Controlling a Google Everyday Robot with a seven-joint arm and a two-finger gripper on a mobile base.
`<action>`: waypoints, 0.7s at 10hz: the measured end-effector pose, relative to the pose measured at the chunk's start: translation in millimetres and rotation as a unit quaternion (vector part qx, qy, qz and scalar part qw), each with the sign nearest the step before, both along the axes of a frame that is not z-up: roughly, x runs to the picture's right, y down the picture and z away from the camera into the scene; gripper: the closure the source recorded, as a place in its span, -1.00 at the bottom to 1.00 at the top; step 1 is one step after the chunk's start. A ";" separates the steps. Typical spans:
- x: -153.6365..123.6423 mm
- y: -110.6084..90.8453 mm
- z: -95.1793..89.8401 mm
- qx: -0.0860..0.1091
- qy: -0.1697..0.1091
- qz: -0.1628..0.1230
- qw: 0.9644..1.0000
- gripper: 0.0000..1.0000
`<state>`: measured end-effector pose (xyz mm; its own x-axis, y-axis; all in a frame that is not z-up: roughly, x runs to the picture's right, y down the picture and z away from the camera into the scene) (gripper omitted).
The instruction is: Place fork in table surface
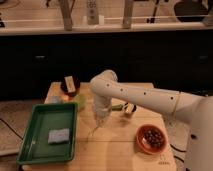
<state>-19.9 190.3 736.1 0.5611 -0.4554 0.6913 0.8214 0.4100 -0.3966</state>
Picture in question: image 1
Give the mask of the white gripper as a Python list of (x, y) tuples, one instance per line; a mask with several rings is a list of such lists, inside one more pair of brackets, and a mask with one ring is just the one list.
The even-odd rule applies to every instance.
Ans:
[(95, 114), (96, 125), (102, 127), (107, 121), (112, 111), (112, 102), (109, 97), (99, 95), (94, 96), (93, 112)]

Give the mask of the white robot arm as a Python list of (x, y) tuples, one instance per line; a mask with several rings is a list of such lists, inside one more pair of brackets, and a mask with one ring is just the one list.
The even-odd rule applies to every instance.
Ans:
[(174, 116), (190, 126), (184, 169), (213, 171), (213, 96), (131, 86), (118, 82), (113, 70), (90, 80), (97, 123), (108, 117), (112, 98), (120, 99), (163, 115)]

